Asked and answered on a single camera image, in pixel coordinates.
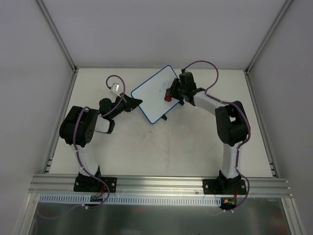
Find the red whiteboard eraser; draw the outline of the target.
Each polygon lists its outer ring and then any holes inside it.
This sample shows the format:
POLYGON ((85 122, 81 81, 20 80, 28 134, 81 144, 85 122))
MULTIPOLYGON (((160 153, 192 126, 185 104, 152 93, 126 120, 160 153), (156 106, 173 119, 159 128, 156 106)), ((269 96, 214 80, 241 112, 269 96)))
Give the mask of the red whiteboard eraser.
POLYGON ((172 101, 171 89, 167 89, 167 90, 166 90, 164 100, 165 100, 166 102, 171 102, 171 101, 172 101))

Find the blue framed whiteboard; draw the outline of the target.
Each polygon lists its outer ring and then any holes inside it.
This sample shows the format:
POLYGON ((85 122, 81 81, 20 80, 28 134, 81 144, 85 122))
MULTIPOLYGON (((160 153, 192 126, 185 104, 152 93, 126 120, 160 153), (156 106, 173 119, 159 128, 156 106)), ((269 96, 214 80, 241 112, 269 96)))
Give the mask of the blue framed whiteboard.
POLYGON ((142 100, 139 108, 149 123, 156 123, 179 104, 177 99, 164 99, 175 78, 178 76, 172 66, 166 65, 132 90, 131 97, 142 100))

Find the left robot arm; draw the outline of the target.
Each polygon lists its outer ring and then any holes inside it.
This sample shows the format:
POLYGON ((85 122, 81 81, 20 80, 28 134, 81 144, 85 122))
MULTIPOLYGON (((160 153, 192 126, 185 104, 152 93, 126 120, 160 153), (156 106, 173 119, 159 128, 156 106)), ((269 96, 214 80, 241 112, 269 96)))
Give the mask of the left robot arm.
POLYGON ((92 191, 102 186, 100 166, 89 148, 94 132, 111 134, 115 127, 114 118, 122 112, 131 112, 143 100, 127 95, 118 96, 115 102, 109 98, 99 101, 99 109, 72 106, 63 120, 59 135, 70 145, 79 165, 79 178, 85 179, 85 185, 92 191))

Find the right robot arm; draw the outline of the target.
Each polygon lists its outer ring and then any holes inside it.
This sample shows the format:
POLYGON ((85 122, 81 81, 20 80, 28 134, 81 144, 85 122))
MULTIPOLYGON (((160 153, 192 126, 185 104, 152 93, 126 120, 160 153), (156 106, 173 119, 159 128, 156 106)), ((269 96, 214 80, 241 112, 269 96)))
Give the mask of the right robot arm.
POLYGON ((193 74, 182 70, 166 90, 164 100, 177 99, 181 104, 187 102, 202 108, 215 116, 217 134, 223 143, 223 162, 219 175, 214 180, 204 179, 203 192, 208 194, 247 193, 246 183, 239 170, 240 149, 251 137, 251 127, 240 101, 226 102, 207 94, 198 88, 193 74))

